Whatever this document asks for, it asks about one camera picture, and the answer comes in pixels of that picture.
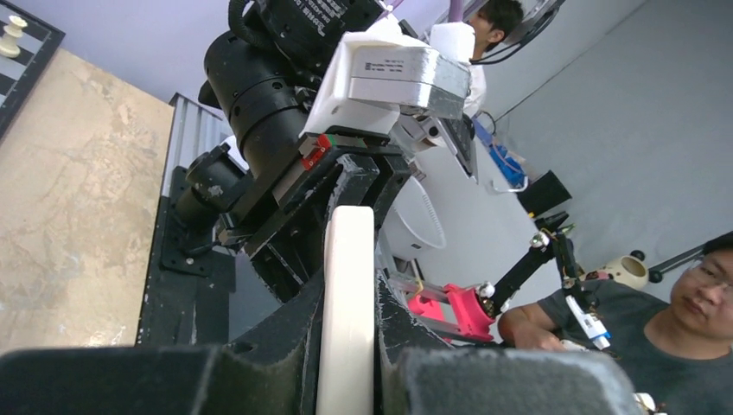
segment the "blue object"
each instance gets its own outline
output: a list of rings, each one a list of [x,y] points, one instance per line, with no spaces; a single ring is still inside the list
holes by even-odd
[[[479,141],[499,167],[501,174],[506,177],[509,185],[520,188],[525,180],[525,172],[522,170],[522,166],[508,155],[509,150],[507,150],[507,147],[494,143],[494,136],[476,118],[474,118],[474,128]]]

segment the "wall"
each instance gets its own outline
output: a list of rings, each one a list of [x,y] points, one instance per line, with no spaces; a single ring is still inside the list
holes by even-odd
[[[511,60],[487,68],[487,108],[503,114],[597,42],[644,0],[567,0],[556,21]],[[159,99],[195,98],[203,55],[227,30],[227,0],[16,0],[67,33],[63,47]],[[526,9],[535,0],[522,0]],[[449,0],[405,0],[396,16],[426,30]]]
[[[645,0],[567,0],[550,26],[508,60],[485,67],[483,109],[500,117],[588,50]],[[525,10],[536,2],[524,0]]]
[[[203,55],[227,30],[227,0],[16,0],[67,37],[62,47],[164,101],[198,96]]]
[[[733,42],[727,0],[649,0],[500,122],[574,195],[587,268],[650,265],[733,230]],[[665,289],[650,287],[666,299]]]

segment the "white plastic bar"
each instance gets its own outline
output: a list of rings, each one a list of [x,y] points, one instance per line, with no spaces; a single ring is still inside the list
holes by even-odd
[[[316,415],[372,415],[374,213],[339,206],[326,228]]]

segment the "chess piece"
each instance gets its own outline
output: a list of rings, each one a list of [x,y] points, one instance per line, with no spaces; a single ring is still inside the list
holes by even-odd
[[[18,39],[22,36],[22,30],[28,27],[28,23],[18,16],[10,17],[10,24],[3,28],[5,32],[0,38],[0,54],[9,58],[16,58],[21,54],[18,47]]]

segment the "eyeglasses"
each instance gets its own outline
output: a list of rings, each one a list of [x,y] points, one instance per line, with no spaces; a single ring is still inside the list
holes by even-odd
[[[716,266],[705,262],[704,258],[694,259],[690,263],[689,274],[706,286],[716,285],[723,287],[723,299],[733,304],[733,282],[730,281]]]

